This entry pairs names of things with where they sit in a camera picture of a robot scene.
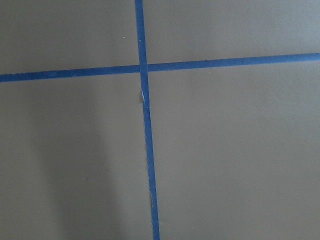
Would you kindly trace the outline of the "brown cardboard mat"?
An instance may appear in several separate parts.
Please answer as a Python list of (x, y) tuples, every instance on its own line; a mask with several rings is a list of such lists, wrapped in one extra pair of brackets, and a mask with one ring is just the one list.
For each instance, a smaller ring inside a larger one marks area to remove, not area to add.
[(317, 240), (317, 0), (3, 0), (3, 240)]

